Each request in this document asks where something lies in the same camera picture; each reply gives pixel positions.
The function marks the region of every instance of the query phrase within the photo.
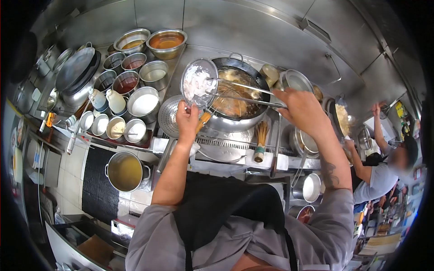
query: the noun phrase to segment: orange sauce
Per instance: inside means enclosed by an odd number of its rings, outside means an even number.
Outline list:
[[[149,45],[156,49],[169,49],[180,45],[184,41],[184,36],[178,33],[165,33],[153,37]]]
[[[122,50],[134,48],[134,47],[139,46],[140,44],[142,44],[144,42],[145,41],[142,39],[129,42],[129,43],[125,44],[124,47],[122,47]]]

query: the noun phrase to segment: frying oil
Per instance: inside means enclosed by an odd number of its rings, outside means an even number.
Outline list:
[[[124,47],[122,47],[122,50],[134,48],[134,47],[139,46],[140,44],[142,44],[144,42],[145,41],[142,39],[129,42],[129,43],[125,44]]]
[[[153,37],[149,45],[156,49],[169,49],[180,45],[184,41],[184,36],[178,33],[167,33]]]
[[[108,170],[110,177],[115,176],[115,186],[123,191],[133,190],[141,180],[142,167],[133,156],[125,155]]]

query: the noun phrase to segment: flour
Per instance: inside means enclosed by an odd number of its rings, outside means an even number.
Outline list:
[[[193,65],[188,68],[183,85],[188,101],[192,101],[195,95],[202,97],[216,88],[217,81],[207,80],[209,77],[210,74],[203,71],[201,66]]]
[[[307,176],[303,185],[303,197],[307,200],[311,199],[313,197],[314,190],[315,185],[313,183],[313,179],[311,176]]]
[[[142,123],[134,124],[128,131],[128,139],[132,142],[139,141],[146,133],[146,127]]]
[[[144,116],[149,114],[158,104],[158,97],[152,94],[140,96],[133,103],[131,113],[134,116]]]
[[[101,135],[107,129],[107,125],[109,124],[109,120],[106,118],[100,119],[98,124],[96,125],[96,132]]]

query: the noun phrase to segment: cloth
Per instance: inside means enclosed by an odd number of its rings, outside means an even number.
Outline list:
[[[353,203],[351,192],[328,192],[308,224],[285,215],[299,270],[342,270],[351,251]],[[184,270],[185,249],[178,234],[173,206],[151,205],[137,223],[125,265],[127,271]],[[230,270],[244,252],[290,270],[284,238],[262,222],[230,216],[217,236],[192,253],[194,268]]]
[[[355,204],[353,213],[358,213],[363,211],[365,209],[365,204],[366,202]]]
[[[387,162],[388,156],[395,148],[389,145],[386,148],[383,156],[387,156],[384,162]],[[398,181],[398,176],[394,175],[387,164],[379,163],[372,167],[370,183],[361,182],[354,190],[354,204],[377,199],[389,192],[395,183]]]
[[[193,271],[191,251],[210,243],[231,215],[263,222],[264,228],[284,236],[290,267],[297,270],[279,194],[268,184],[252,185],[234,177],[188,172],[182,201],[172,214],[185,247],[186,271]]]

